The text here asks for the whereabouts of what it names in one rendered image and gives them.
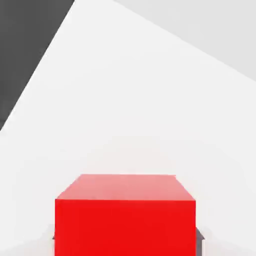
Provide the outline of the small red cube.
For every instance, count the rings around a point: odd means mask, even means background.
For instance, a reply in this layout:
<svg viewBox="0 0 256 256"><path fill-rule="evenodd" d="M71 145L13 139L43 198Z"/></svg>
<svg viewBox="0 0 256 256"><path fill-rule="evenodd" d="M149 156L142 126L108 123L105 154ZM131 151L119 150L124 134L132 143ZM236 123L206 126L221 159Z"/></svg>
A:
<svg viewBox="0 0 256 256"><path fill-rule="evenodd" d="M196 256L196 200L174 175L82 174L55 199L54 256Z"/></svg>

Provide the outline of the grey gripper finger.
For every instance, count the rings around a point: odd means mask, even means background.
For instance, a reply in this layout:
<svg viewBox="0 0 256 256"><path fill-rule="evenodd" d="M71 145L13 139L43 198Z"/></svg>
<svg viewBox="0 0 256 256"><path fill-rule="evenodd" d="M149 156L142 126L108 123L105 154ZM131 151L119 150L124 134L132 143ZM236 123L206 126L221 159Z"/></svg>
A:
<svg viewBox="0 0 256 256"><path fill-rule="evenodd" d="M203 242L205 237L200 232L198 228L196 228L196 256L203 256Z"/></svg>

